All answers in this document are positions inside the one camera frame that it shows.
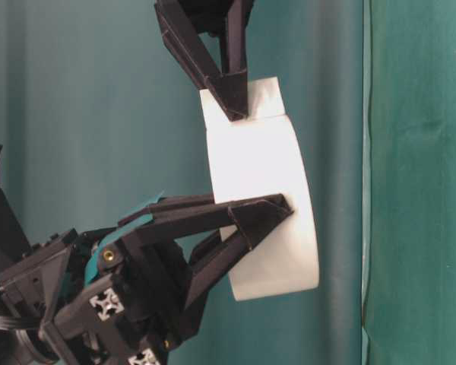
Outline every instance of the screw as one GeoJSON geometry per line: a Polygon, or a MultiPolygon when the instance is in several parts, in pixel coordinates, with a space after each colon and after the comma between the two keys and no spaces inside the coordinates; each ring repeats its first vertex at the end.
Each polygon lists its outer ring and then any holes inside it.
{"type": "Polygon", "coordinates": [[[106,249],[103,251],[103,259],[106,262],[111,262],[115,259],[115,253],[111,249],[106,249]]]}

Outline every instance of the teal curtain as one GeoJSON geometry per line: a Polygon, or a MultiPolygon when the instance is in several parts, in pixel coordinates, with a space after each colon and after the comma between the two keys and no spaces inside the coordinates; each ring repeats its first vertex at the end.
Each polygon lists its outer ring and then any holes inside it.
{"type": "MultiPolygon", "coordinates": [[[[321,285],[236,303],[224,280],[171,364],[360,363],[362,14],[361,0],[256,2],[250,78],[280,79],[321,285]]],[[[31,242],[108,226],[161,190],[211,190],[198,93],[164,49],[152,1],[0,1],[0,142],[31,242]]]]}
{"type": "Polygon", "coordinates": [[[456,0],[371,0],[371,365],[456,365],[456,0]]]}

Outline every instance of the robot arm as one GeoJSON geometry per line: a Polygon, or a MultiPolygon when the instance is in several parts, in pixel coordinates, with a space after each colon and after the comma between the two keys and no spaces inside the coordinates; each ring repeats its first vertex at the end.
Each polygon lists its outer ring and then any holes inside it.
{"type": "Polygon", "coordinates": [[[117,227],[30,247],[0,272],[0,365],[165,365],[197,334],[209,290],[291,212],[282,195],[165,198],[117,227]],[[208,231],[186,261],[174,239],[208,231]]]}

